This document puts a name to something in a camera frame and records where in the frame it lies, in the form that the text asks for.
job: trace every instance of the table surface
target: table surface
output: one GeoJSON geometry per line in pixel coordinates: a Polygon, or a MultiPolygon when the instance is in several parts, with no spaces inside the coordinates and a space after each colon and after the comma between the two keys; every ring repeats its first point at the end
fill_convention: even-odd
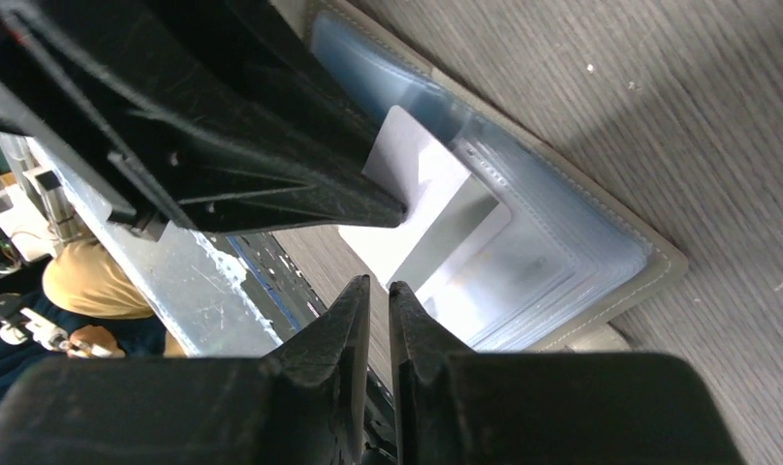
{"type": "MultiPolygon", "coordinates": [[[[783,0],[354,3],[689,257],[613,323],[700,371],[749,463],[783,464],[783,0]]],[[[365,270],[334,228],[275,236],[326,302],[365,270]]]]}

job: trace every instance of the person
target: person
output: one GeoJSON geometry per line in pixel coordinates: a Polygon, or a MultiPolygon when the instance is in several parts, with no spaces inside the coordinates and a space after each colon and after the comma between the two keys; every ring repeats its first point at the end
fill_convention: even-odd
{"type": "MultiPolygon", "coordinates": [[[[44,271],[39,290],[21,297],[23,306],[62,327],[73,343],[98,344],[114,357],[184,357],[166,327],[100,242],[73,242],[44,271]]],[[[0,337],[0,401],[31,365],[65,354],[27,341],[10,345],[0,337]]]]}
{"type": "MultiPolygon", "coordinates": [[[[86,317],[111,322],[157,318],[138,288],[126,276],[109,251],[97,239],[73,242],[49,262],[43,276],[43,290],[58,307],[86,317]]],[[[158,355],[183,357],[183,349],[163,328],[164,349],[158,355]]],[[[102,325],[84,327],[70,335],[105,348],[116,347],[116,339],[102,325]]]]}

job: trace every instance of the hand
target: hand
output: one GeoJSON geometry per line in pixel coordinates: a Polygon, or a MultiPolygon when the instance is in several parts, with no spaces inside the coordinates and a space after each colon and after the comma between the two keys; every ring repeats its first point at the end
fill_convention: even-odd
{"type": "MultiPolygon", "coordinates": [[[[103,326],[84,326],[81,329],[78,329],[77,331],[73,332],[69,336],[69,341],[73,345],[77,345],[78,343],[87,343],[87,344],[97,344],[104,349],[112,352],[113,357],[125,357],[126,353],[121,351],[117,347],[117,339],[114,338],[114,336],[107,331],[106,328],[103,326]]],[[[67,351],[66,355],[69,357],[76,357],[74,354],[74,349],[67,351]]]]}

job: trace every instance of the stitching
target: stitching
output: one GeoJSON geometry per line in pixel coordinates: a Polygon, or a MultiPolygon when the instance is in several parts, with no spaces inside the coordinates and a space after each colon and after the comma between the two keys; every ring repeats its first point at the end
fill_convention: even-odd
{"type": "Polygon", "coordinates": [[[654,283],[656,283],[657,281],[659,281],[660,279],[662,279],[662,278],[663,278],[663,276],[665,276],[666,274],[668,274],[668,272],[669,272],[669,271],[672,269],[672,261],[671,261],[671,260],[669,260],[668,256],[666,256],[666,254],[664,254],[664,253],[663,253],[663,252],[662,252],[662,251],[661,251],[659,248],[657,248],[657,247],[654,247],[654,249],[657,251],[657,253],[659,253],[659,254],[660,254],[660,257],[663,257],[664,259],[666,259],[666,263],[668,264],[668,265],[666,266],[666,269],[664,269],[664,270],[663,270],[663,272],[662,272],[662,273],[660,273],[660,275],[659,275],[659,276],[657,276],[656,278],[652,279],[652,280],[651,280],[651,281],[649,281],[648,283],[646,283],[646,284],[644,284],[644,285],[640,286],[640,287],[639,287],[639,288],[638,288],[636,291],[634,291],[634,292],[632,292],[632,293],[630,293],[630,294],[626,295],[625,297],[623,297],[623,298],[619,299],[619,300],[618,300],[618,301],[617,301],[617,302],[616,302],[614,305],[612,305],[611,307],[609,307],[609,308],[607,308],[607,309],[603,310],[602,312],[598,313],[597,315],[595,315],[595,316],[591,317],[591,318],[590,318],[590,319],[589,319],[587,322],[585,322],[585,323],[583,323],[582,325],[579,325],[579,326],[575,327],[574,329],[570,330],[569,332],[567,332],[567,333],[563,334],[562,336],[560,336],[560,337],[559,337],[557,340],[555,340],[554,342],[551,342],[551,343],[549,343],[549,344],[545,345],[545,346],[544,346],[542,349],[540,349],[540,352],[542,352],[542,351],[545,351],[545,350],[547,350],[547,349],[551,348],[552,346],[554,346],[554,345],[558,344],[559,342],[561,342],[563,339],[566,339],[566,338],[568,338],[569,336],[571,336],[572,334],[574,334],[574,333],[576,333],[576,332],[579,332],[579,331],[581,331],[581,330],[582,330],[584,327],[586,327],[586,326],[588,326],[588,325],[591,325],[592,323],[594,323],[594,321],[596,321],[596,320],[599,320],[599,319],[600,319],[600,317],[602,317],[603,315],[605,315],[605,314],[609,313],[609,312],[610,312],[610,311],[611,311],[611,310],[612,310],[614,307],[616,307],[617,305],[619,305],[619,304],[623,303],[624,301],[628,300],[629,298],[633,297],[633,296],[634,296],[636,293],[638,293],[638,292],[642,291],[643,289],[645,289],[645,288],[647,288],[647,287],[649,287],[649,286],[653,285],[654,283]]]}
{"type": "MultiPolygon", "coordinates": [[[[551,240],[554,244],[560,245],[561,241],[559,237],[557,237],[557,233],[552,231],[551,228],[546,224],[545,221],[542,221],[540,219],[540,215],[538,215],[537,211],[532,208],[528,201],[526,201],[525,196],[522,196],[517,193],[512,183],[508,182],[503,178],[502,175],[498,172],[498,170],[502,171],[502,164],[498,163],[497,168],[492,165],[492,163],[486,161],[481,155],[480,151],[475,147],[475,145],[470,141],[465,141],[463,145],[460,145],[457,147],[461,152],[464,152],[466,157],[470,158],[472,161],[474,161],[479,167],[483,168],[485,172],[488,173],[488,175],[492,178],[494,178],[494,182],[497,184],[500,184],[504,189],[506,189],[513,198],[517,199],[517,202],[522,206],[523,210],[528,213],[531,218],[534,219],[535,223],[537,223],[540,228],[546,232],[546,234],[551,237],[551,240]]],[[[564,250],[563,247],[560,247],[560,251],[566,254],[569,258],[572,258],[572,254],[569,253],[569,251],[564,250]]]]}
{"type": "MultiPolygon", "coordinates": [[[[378,38],[378,37],[377,37],[375,34],[373,34],[373,33],[369,32],[369,31],[368,31],[368,30],[367,30],[365,27],[363,27],[361,24],[357,23],[357,21],[356,21],[356,20],[354,20],[354,19],[352,19],[351,17],[347,16],[347,15],[346,15],[345,13],[343,13],[343,12],[342,12],[342,11],[341,11],[339,8],[337,8],[337,7],[333,6],[333,5],[332,5],[332,4],[331,4],[331,3],[330,3],[328,0],[320,0],[320,3],[321,3],[321,4],[324,4],[324,5],[326,5],[327,7],[329,7],[329,10],[330,10],[330,11],[332,11],[332,12],[336,13],[338,16],[340,16],[341,18],[345,19],[345,20],[346,20],[348,23],[352,24],[352,26],[354,26],[354,27],[356,27],[357,29],[359,29],[359,30],[360,30],[360,31],[361,31],[361,32],[362,32],[362,33],[363,33],[365,36],[367,36],[367,37],[369,37],[370,39],[372,39],[372,41],[374,42],[374,44],[375,44],[376,46],[379,46],[380,48],[382,48],[382,49],[383,49],[383,50],[385,50],[386,52],[390,53],[392,56],[395,56],[395,57],[397,57],[398,59],[402,60],[402,61],[403,61],[403,63],[405,63],[405,64],[409,65],[409,67],[411,67],[412,69],[414,69],[414,71],[415,71],[417,74],[419,74],[419,75],[421,75],[421,76],[423,76],[423,77],[425,77],[425,78],[429,78],[429,79],[431,79],[431,77],[430,77],[429,75],[427,75],[426,73],[424,73],[424,72],[423,72],[423,70],[421,70],[421,69],[420,69],[420,68],[419,68],[417,65],[415,65],[414,63],[412,63],[411,61],[409,61],[408,59],[406,59],[406,57],[402,56],[402,54],[398,53],[397,51],[395,51],[394,49],[392,49],[390,46],[387,46],[387,45],[386,45],[386,43],[385,43],[384,41],[382,41],[381,39],[379,39],[379,38],[378,38]]],[[[307,16],[307,18],[306,18],[306,21],[307,21],[307,23],[309,24],[309,28],[311,28],[311,23],[312,23],[312,18],[313,18],[312,14],[310,13],[312,10],[314,10],[314,9],[308,9],[308,10],[307,10],[307,12],[309,13],[309,15],[307,16]]],[[[456,93],[455,93],[455,92],[453,92],[453,91],[452,91],[452,89],[448,88],[448,87],[447,87],[447,86],[445,86],[445,85],[443,85],[442,87],[443,87],[443,88],[446,90],[446,92],[448,92],[449,94],[451,94],[453,97],[457,98],[457,99],[458,99],[458,100],[460,100],[460,101],[463,101],[463,99],[461,99],[461,98],[460,98],[458,95],[456,95],[456,93]]],[[[479,99],[479,97],[478,97],[478,96],[474,95],[474,94],[473,94],[473,93],[471,93],[471,92],[468,92],[468,91],[466,91],[466,93],[468,93],[470,96],[472,96],[472,97],[474,97],[474,98],[478,98],[478,99],[479,99]]],[[[516,124],[514,121],[511,121],[511,120],[509,120],[508,118],[505,118],[505,117],[503,117],[503,116],[502,116],[502,115],[500,115],[500,114],[497,114],[496,112],[495,112],[495,114],[493,114],[493,115],[486,115],[485,117],[489,117],[489,118],[492,118],[492,119],[497,119],[497,120],[500,120],[501,124],[502,124],[502,123],[507,123],[507,124],[506,124],[507,126],[514,126],[514,125],[516,124]]],[[[515,135],[513,131],[510,131],[510,130],[508,130],[508,129],[507,129],[507,131],[508,131],[508,132],[509,132],[509,133],[510,133],[510,134],[511,134],[513,137],[515,137],[516,139],[518,139],[518,140],[521,140],[521,137],[520,137],[520,136],[517,136],[517,135],[515,135]]],[[[657,254],[658,254],[658,255],[659,255],[661,258],[663,258],[663,259],[666,261],[666,269],[664,269],[664,270],[663,270],[663,272],[662,272],[662,273],[660,273],[658,276],[656,276],[655,278],[653,278],[651,281],[648,281],[647,283],[645,283],[645,284],[641,285],[639,288],[637,288],[635,291],[631,292],[630,294],[626,295],[625,297],[623,297],[623,298],[619,299],[619,300],[618,300],[618,301],[617,301],[617,302],[616,302],[614,305],[612,305],[612,306],[610,306],[609,308],[607,308],[607,309],[603,310],[602,312],[600,312],[599,314],[595,315],[594,317],[591,317],[591,318],[590,318],[588,321],[586,321],[586,322],[585,322],[585,323],[583,323],[582,325],[579,325],[579,326],[575,327],[574,329],[572,329],[572,330],[570,330],[570,331],[566,332],[565,334],[563,334],[562,336],[560,336],[559,338],[557,338],[555,341],[553,341],[553,342],[551,342],[551,343],[549,343],[549,344],[545,345],[545,346],[544,346],[542,349],[540,349],[540,351],[542,352],[542,351],[545,351],[545,350],[549,349],[550,347],[552,347],[552,346],[554,346],[554,345],[556,345],[556,344],[560,343],[560,342],[561,342],[561,341],[563,341],[564,339],[567,339],[569,336],[571,336],[571,335],[573,335],[573,334],[575,334],[575,333],[577,333],[577,332],[580,332],[580,331],[581,331],[581,330],[582,330],[584,327],[586,327],[586,326],[590,325],[591,323],[595,322],[596,320],[599,320],[601,317],[603,317],[604,315],[606,315],[607,313],[609,313],[611,310],[613,310],[614,308],[616,308],[616,307],[617,307],[618,305],[620,305],[621,303],[623,303],[623,302],[625,302],[626,300],[630,299],[631,297],[633,297],[634,295],[638,294],[639,292],[641,292],[641,291],[643,291],[643,290],[645,290],[645,289],[649,288],[650,286],[652,286],[652,285],[653,285],[654,283],[656,283],[657,281],[659,281],[659,280],[663,279],[663,277],[664,277],[664,276],[666,276],[666,275],[669,273],[669,271],[671,271],[671,269],[672,269],[672,265],[673,265],[673,262],[672,262],[672,261],[669,259],[669,257],[668,257],[668,256],[667,256],[667,255],[666,255],[666,254],[665,254],[665,253],[664,253],[662,250],[660,250],[660,248],[659,248],[659,247],[657,247],[655,244],[653,244],[651,241],[649,241],[649,240],[648,240],[648,239],[647,239],[645,236],[643,236],[643,235],[640,233],[640,231],[638,231],[636,228],[634,228],[633,226],[631,226],[631,224],[630,224],[630,223],[628,223],[627,221],[625,221],[625,220],[624,220],[622,217],[620,217],[620,216],[619,216],[619,215],[618,215],[618,214],[617,214],[615,211],[613,211],[612,209],[608,208],[608,207],[607,207],[607,206],[606,206],[606,205],[605,205],[605,204],[604,204],[602,201],[600,201],[599,199],[597,199],[596,197],[594,197],[594,195],[593,195],[593,194],[591,194],[590,192],[586,191],[586,190],[585,190],[585,188],[584,188],[584,187],[582,187],[582,185],[580,185],[578,182],[576,182],[576,180],[575,180],[575,179],[573,179],[571,176],[569,176],[568,174],[566,174],[565,172],[563,172],[563,171],[562,171],[562,170],[561,170],[561,169],[560,169],[560,168],[559,168],[557,165],[553,164],[553,163],[552,163],[552,162],[551,162],[551,161],[550,161],[550,160],[549,160],[549,159],[548,159],[548,158],[545,156],[545,154],[541,153],[541,152],[540,152],[540,151],[538,151],[538,150],[533,150],[533,149],[530,149],[530,150],[531,150],[531,151],[532,151],[532,152],[533,152],[535,155],[537,155],[537,157],[538,157],[538,158],[539,158],[539,159],[540,159],[540,160],[541,160],[541,161],[542,161],[544,164],[546,164],[546,166],[548,166],[549,168],[551,168],[551,169],[552,169],[554,172],[556,172],[558,175],[562,176],[562,177],[563,177],[563,178],[564,178],[564,179],[567,181],[567,183],[568,183],[569,185],[573,186],[575,189],[577,189],[577,191],[578,191],[578,192],[580,192],[582,195],[584,195],[584,196],[586,197],[586,199],[587,199],[589,202],[591,202],[591,203],[593,203],[593,204],[596,204],[596,205],[597,205],[597,206],[598,206],[598,207],[599,207],[599,208],[600,208],[600,209],[601,209],[603,212],[605,212],[605,213],[608,213],[608,215],[609,215],[609,218],[610,218],[610,220],[611,220],[613,223],[615,223],[617,226],[619,226],[619,227],[620,227],[620,228],[621,228],[623,231],[625,231],[625,232],[627,232],[627,233],[631,233],[631,234],[632,234],[632,235],[633,235],[633,236],[634,236],[634,237],[635,237],[637,240],[639,240],[639,241],[640,241],[640,242],[642,242],[643,244],[645,244],[645,245],[648,245],[648,246],[652,247],[652,248],[654,249],[654,252],[656,252],[656,253],[657,253],[657,254]]]]}
{"type": "MultiPolygon", "coordinates": [[[[313,30],[312,18],[319,11],[320,11],[319,5],[315,6],[315,5],[312,5],[311,3],[308,4],[306,6],[306,9],[305,9],[305,24],[303,26],[304,26],[304,31],[305,31],[304,34],[306,35],[306,38],[308,39],[306,41],[308,46],[311,46],[310,41],[311,41],[311,38],[312,38],[312,30],[313,30]]],[[[353,108],[351,108],[351,104],[348,101],[345,101],[343,99],[340,99],[340,98],[337,98],[337,97],[335,97],[333,95],[330,95],[328,92],[325,92],[325,91],[321,91],[321,92],[314,91],[314,94],[316,96],[322,97],[330,105],[334,105],[334,106],[340,108],[341,110],[345,111],[347,117],[358,128],[361,128],[364,125],[365,120],[363,119],[363,117],[359,113],[357,113],[353,108]]]]}
{"type": "Polygon", "coordinates": [[[421,70],[419,66],[417,66],[414,63],[412,63],[408,58],[403,56],[398,51],[394,50],[390,46],[387,46],[386,43],[382,39],[380,39],[375,34],[370,32],[368,29],[363,27],[362,24],[359,24],[357,21],[355,21],[354,19],[352,19],[351,17],[347,16],[345,13],[340,11],[339,8],[333,6],[331,3],[329,3],[328,0],[320,0],[320,3],[322,3],[323,5],[326,5],[327,7],[329,7],[330,11],[334,12],[335,14],[340,16],[341,18],[345,19],[346,22],[348,22],[349,24],[351,24],[352,26],[354,26],[355,28],[360,30],[363,33],[363,35],[371,38],[372,42],[374,43],[375,46],[382,48],[386,52],[388,52],[391,55],[395,56],[396,58],[402,60],[403,63],[408,65],[410,68],[414,69],[415,73],[419,74],[420,76],[422,76],[424,78],[429,78],[429,75],[426,74],[423,70],[421,70]]]}
{"type": "Polygon", "coordinates": [[[314,17],[320,12],[320,3],[309,0],[306,3],[306,20],[303,24],[303,41],[306,42],[306,47],[311,48],[312,45],[312,31],[314,29],[314,17]]]}

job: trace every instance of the blue shirt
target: blue shirt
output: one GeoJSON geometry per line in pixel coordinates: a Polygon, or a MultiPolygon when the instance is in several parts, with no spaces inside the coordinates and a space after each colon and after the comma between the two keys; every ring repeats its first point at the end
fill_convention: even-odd
{"type": "MultiPolygon", "coordinates": [[[[158,356],[166,344],[166,328],[156,317],[139,320],[103,320],[67,312],[52,304],[43,292],[23,296],[25,306],[72,334],[84,326],[103,326],[117,339],[127,357],[158,356]]],[[[13,346],[0,337],[0,401],[29,366],[46,357],[65,357],[34,341],[13,346]]]]}

